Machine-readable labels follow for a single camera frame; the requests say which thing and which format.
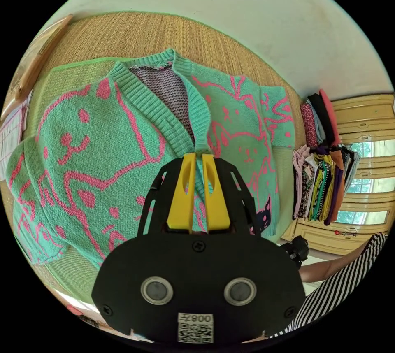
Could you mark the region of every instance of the pink folded cloth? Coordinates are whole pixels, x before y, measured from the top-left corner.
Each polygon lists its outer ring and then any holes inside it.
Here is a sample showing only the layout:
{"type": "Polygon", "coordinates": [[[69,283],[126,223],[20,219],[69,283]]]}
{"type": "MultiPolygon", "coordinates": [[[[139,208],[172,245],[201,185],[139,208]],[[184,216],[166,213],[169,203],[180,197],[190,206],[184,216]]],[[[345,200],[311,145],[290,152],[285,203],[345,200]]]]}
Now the pink folded cloth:
{"type": "Polygon", "coordinates": [[[335,110],[333,109],[332,102],[326,95],[325,91],[323,89],[320,89],[320,95],[322,100],[324,101],[325,109],[328,113],[329,119],[330,119],[330,124],[333,129],[333,135],[335,137],[335,141],[331,144],[331,146],[337,146],[340,144],[342,141],[339,137],[339,131],[337,130],[337,121],[336,121],[336,115],[335,115],[335,110]]]}
{"type": "Polygon", "coordinates": [[[300,105],[302,113],[304,131],[306,133],[306,143],[308,147],[318,147],[316,126],[314,124],[314,115],[308,103],[300,105]]]}

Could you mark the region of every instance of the person's arm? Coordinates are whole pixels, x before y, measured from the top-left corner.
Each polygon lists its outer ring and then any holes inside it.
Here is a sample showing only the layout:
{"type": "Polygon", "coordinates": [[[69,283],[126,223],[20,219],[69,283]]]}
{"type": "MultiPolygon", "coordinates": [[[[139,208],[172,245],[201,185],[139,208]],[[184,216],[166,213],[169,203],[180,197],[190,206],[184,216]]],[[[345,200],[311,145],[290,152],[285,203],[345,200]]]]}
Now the person's arm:
{"type": "Polygon", "coordinates": [[[364,244],[362,244],[351,253],[337,258],[336,260],[321,261],[316,262],[315,264],[301,266],[299,270],[299,275],[302,279],[302,282],[311,283],[328,279],[336,272],[344,268],[346,265],[357,259],[363,252],[363,249],[365,248],[367,242],[368,241],[366,241],[364,244]]]}

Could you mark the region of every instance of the cardigan sleeve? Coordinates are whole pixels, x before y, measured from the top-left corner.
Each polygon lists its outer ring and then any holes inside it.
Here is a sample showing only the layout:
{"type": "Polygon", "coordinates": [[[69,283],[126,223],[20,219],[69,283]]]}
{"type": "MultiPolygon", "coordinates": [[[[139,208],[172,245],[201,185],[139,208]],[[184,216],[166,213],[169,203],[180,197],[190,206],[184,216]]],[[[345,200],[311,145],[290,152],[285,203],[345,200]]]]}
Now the cardigan sleeve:
{"type": "Polygon", "coordinates": [[[65,243],[60,236],[62,231],[50,226],[43,209],[51,201],[49,193],[43,192],[41,196],[36,179],[29,173],[26,151],[32,159],[34,149],[34,137],[17,146],[8,162],[6,178],[14,197],[14,236],[30,262],[42,264],[61,256],[65,243]]]}

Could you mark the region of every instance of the cardigan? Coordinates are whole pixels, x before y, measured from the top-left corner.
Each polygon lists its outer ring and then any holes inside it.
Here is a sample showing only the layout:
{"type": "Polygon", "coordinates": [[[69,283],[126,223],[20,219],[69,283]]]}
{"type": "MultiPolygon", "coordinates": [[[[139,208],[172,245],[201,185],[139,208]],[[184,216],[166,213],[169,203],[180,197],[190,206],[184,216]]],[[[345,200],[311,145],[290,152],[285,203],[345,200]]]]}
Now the cardigan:
{"type": "Polygon", "coordinates": [[[19,204],[14,235],[32,264],[54,261],[71,245],[99,268],[137,235],[159,169],[196,152],[193,230],[206,230],[199,155],[211,153],[238,168],[257,213],[270,210],[261,235],[272,236],[279,214],[272,147],[294,144],[282,87],[198,65],[173,49],[118,61],[105,77],[56,99],[36,135],[11,155],[7,183],[19,204]],[[166,98],[138,74],[148,68],[182,83],[187,119],[169,95],[174,88],[166,86],[166,98]]]}

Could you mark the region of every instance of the qr code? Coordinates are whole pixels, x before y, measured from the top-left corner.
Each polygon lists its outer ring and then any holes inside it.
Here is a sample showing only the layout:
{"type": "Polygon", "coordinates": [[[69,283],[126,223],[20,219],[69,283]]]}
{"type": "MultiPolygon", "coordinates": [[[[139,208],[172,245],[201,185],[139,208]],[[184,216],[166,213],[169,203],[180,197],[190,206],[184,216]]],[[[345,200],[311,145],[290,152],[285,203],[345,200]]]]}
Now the qr code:
{"type": "Polygon", "coordinates": [[[178,324],[178,342],[209,344],[213,342],[213,324],[178,324]]]}

